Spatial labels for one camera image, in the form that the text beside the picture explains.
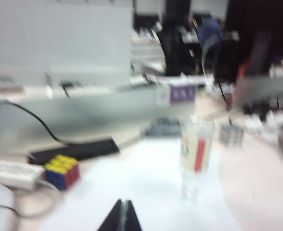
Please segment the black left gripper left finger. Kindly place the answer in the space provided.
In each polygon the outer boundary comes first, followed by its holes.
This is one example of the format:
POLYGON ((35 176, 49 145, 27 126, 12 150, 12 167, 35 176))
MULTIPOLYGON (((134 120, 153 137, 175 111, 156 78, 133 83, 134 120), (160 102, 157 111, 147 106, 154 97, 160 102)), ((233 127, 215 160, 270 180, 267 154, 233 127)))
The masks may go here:
POLYGON ((118 199, 97 231, 117 231, 120 225, 122 200, 118 199))

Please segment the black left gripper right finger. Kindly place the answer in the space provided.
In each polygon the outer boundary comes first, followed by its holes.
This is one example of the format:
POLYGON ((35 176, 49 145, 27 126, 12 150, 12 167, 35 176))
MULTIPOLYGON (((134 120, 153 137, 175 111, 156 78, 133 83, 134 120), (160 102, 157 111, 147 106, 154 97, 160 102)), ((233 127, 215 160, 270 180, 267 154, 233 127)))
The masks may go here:
POLYGON ((132 201, 127 201, 126 219, 125 219, 126 231, 142 231, 137 214, 135 212, 132 201))

